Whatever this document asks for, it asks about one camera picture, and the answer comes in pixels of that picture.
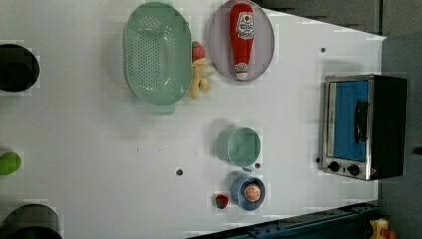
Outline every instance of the small red object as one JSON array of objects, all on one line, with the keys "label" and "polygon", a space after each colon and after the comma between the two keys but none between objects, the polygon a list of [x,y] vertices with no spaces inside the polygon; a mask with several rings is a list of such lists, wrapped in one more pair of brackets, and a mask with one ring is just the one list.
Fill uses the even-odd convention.
[{"label": "small red object", "polygon": [[397,234],[395,231],[384,229],[381,231],[381,236],[383,236],[385,239],[396,239]]},{"label": "small red object", "polygon": [[218,208],[224,209],[229,204],[229,198],[225,195],[220,194],[215,198],[215,203]]},{"label": "small red object", "polygon": [[205,58],[205,50],[198,42],[194,41],[192,43],[192,60],[195,62],[196,60]]},{"label": "small red object", "polygon": [[235,5],[230,12],[230,37],[236,77],[248,79],[249,61],[254,44],[254,10],[246,3]]}]

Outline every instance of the toaster oven knob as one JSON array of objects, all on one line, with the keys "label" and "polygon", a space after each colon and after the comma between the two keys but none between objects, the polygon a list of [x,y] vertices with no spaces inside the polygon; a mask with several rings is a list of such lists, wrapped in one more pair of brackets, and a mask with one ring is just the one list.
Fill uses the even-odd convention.
[{"label": "toaster oven knob", "polygon": [[360,173],[359,167],[357,165],[351,165],[347,168],[351,175],[357,176]]},{"label": "toaster oven knob", "polygon": [[338,164],[336,161],[332,161],[328,168],[331,169],[331,171],[337,172],[340,169],[340,164]]}]

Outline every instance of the toaster oven door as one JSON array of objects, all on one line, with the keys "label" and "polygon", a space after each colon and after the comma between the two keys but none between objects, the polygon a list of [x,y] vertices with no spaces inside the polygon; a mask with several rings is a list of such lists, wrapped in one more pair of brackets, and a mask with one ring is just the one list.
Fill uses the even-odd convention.
[{"label": "toaster oven door", "polygon": [[368,101],[368,81],[330,83],[327,156],[366,160]]}]

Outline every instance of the toaster oven window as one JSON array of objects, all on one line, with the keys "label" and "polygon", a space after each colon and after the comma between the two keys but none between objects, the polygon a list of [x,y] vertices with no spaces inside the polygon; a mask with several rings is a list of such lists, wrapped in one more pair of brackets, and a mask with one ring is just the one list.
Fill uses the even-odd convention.
[{"label": "toaster oven window", "polygon": [[333,156],[365,161],[368,81],[336,83]]}]

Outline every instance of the red ketchup bottle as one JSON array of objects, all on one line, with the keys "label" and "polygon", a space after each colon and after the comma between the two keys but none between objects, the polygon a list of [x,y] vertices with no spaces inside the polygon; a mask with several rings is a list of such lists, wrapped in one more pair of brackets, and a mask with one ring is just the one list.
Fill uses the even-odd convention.
[{"label": "red ketchup bottle", "polygon": [[246,3],[233,6],[230,13],[230,36],[235,60],[236,77],[248,80],[248,66],[254,44],[254,11]]}]

